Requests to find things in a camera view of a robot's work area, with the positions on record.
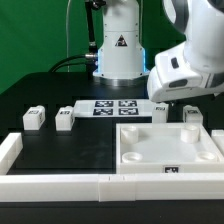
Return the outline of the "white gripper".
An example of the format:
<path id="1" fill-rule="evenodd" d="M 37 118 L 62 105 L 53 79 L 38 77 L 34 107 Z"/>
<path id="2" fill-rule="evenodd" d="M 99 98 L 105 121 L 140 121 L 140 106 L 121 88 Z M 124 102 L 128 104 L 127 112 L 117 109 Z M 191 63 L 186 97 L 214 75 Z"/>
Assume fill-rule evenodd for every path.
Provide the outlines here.
<path id="1" fill-rule="evenodd" d="M 184 44 L 155 56 L 147 91 L 152 102 L 164 102 L 224 92 L 224 73 L 194 71 L 184 59 Z"/>

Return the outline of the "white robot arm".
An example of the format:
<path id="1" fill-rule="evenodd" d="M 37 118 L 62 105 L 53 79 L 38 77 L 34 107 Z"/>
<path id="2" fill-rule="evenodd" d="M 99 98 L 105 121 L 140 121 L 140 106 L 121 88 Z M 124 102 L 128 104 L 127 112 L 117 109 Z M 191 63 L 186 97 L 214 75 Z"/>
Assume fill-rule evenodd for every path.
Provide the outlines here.
<path id="1" fill-rule="evenodd" d="M 224 92 L 224 0 L 162 0 L 162 5 L 186 40 L 157 54 L 147 70 L 137 1 L 106 0 L 104 42 L 93 76 L 114 86 L 146 76 L 153 102 Z"/>

